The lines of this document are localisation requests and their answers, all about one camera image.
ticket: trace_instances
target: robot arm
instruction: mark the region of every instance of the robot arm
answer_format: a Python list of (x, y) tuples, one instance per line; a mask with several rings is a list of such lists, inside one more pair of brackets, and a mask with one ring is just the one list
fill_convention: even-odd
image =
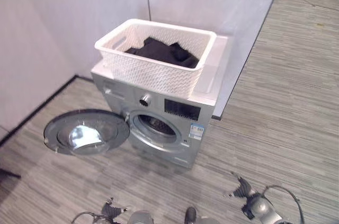
[[(248, 181), (234, 172), (232, 172), (232, 174), (238, 179), (240, 186), (234, 192), (230, 193), (229, 197), (232, 198), (234, 196), (237, 198), (246, 198), (246, 204), (242, 207), (242, 211), (245, 216), (247, 216), (250, 220), (258, 218), (262, 224), (288, 223), (276, 212), (272, 203), (264, 196), (266, 190), (263, 193), (256, 192)], [(296, 200), (299, 210), (301, 210), (298, 200), (294, 195), (292, 196)]]

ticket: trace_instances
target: baseboard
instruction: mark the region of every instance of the baseboard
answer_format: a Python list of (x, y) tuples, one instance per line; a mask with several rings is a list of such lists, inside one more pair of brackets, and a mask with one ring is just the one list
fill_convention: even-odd
[(75, 79), (83, 77), (79, 77), (78, 75), (74, 75), (70, 80), (64, 83), (59, 89), (57, 89), (47, 100), (45, 100), (41, 105), (39, 105), (32, 113), (30, 113), (22, 122), (19, 123), (13, 130), (11, 130), (3, 139), (0, 140), (0, 147), (3, 146), (18, 130), (21, 129), (34, 115), (36, 115), (43, 107), (45, 107), (53, 98), (55, 98), (59, 93), (61, 93), (69, 84), (71, 84)]

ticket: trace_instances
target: washing machine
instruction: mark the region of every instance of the washing machine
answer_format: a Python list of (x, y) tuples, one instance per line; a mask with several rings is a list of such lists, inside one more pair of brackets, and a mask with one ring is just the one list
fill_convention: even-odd
[(75, 110), (55, 117), (45, 127), (45, 145), (60, 154), (91, 155), (128, 139), (151, 155), (192, 167), (218, 98), (227, 44), (228, 37), (217, 37), (188, 99), (116, 80), (100, 61), (92, 76), (112, 111)]

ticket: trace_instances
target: black clothes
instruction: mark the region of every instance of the black clothes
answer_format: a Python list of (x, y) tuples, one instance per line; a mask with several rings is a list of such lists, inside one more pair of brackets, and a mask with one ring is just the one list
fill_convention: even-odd
[(180, 47), (177, 42), (168, 46), (151, 37), (144, 40), (142, 48), (130, 48), (125, 52), (186, 68), (195, 68), (199, 62), (194, 55)]

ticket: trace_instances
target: basket handle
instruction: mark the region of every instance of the basket handle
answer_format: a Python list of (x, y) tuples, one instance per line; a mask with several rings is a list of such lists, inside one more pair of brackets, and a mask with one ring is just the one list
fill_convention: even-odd
[(118, 40), (116, 43), (114, 43), (112, 46), (111, 46), (111, 49), (117, 49), (119, 46), (121, 46), (125, 41), (127, 40), (127, 37), (124, 36), (122, 37), (120, 40)]

